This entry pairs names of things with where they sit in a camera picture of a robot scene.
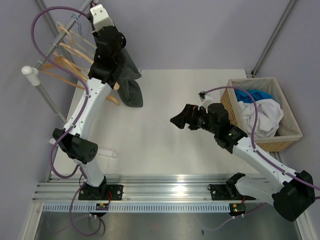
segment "white cloth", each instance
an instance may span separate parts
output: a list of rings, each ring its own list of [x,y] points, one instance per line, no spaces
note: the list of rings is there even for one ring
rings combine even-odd
[[[243,101],[238,103],[246,130],[248,134],[251,134],[255,122],[255,106],[253,103],[244,103]],[[279,122],[284,116],[280,104],[272,99],[263,99],[256,101],[256,106],[258,108],[258,121],[254,137],[274,137],[279,128]]]

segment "clothing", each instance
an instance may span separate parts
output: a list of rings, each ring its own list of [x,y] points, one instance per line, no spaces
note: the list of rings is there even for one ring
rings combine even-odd
[[[117,92],[125,105],[132,108],[141,108],[144,101],[140,87],[135,81],[136,79],[141,78],[141,74],[134,61],[131,59],[128,51],[125,48],[121,51],[125,56],[126,61],[123,66],[122,73],[117,80],[120,86]]]
[[[252,104],[253,103],[251,98],[245,92],[243,92],[239,89],[234,90],[234,92],[235,92],[235,96],[236,96],[236,99],[238,100],[238,102],[242,101],[245,104]],[[269,93],[266,93],[264,91],[248,90],[247,92],[249,94],[251,94],[251,96],[253,97],[253,99],[255,101],[259,101],[262,99],[272,99],[272,96]]]
[[[250,135],[255,122],[255,106],[253,103],[244,103],[243,101],[238,103],[244,125]],[[258,120],[254,137],[274,137],[279,128],[279,122],[284,117],[284,111],[281,109],[280,104],[272,99],[263,99],[256,101],[256,106],[258,108]]]

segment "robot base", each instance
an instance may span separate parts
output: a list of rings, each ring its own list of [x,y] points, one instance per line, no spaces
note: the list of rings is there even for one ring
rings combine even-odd
[[[124,186],[120,184],[108,184],[104,177],[102,183],[98,187],[93,187],[85,184],[79,193],[78,199],[80,201],[108,201],[108,192],[111,193],[111,201],[121,201],[124,192]]]

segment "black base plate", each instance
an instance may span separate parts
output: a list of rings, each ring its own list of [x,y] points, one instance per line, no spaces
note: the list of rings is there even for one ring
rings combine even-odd
[[[105,194],[104,197],[97,199],[93,197],[92,195],[87,194],[88,190],[86,190],[87,185],[84,185],[81,192],[79,193],[78,199],[80,201],[95,201],[95,200],[102,200],[102,201],[108,201],[108,194]],[[124,192],[124,186],[120,184],[108,184],[106,186],[106,193],[110,192],[112,194],[111,201],[121,201],[122,200],[122,194]]]
[[[222,201],[222,200],[243,200],[242,195],[237,195],[234,197],[231,197],[231,195],[227,191],[227,185],[226,184],[209,184],[208,190],[211,193],[211,199],[216,201]],[[244,196],[245,200],[256,200],[254,197],[251,196]]]

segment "dark gray garment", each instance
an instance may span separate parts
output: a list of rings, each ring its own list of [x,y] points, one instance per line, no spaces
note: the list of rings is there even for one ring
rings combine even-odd
[[[131,59],[128,51],[123,48],[123,55],[126,58],[123,71],[118,79],[120,85],[117,91],[122,102],[128,107],[141,108],[144,104],[142,93],[136,79],[141,78],[134,61]]]

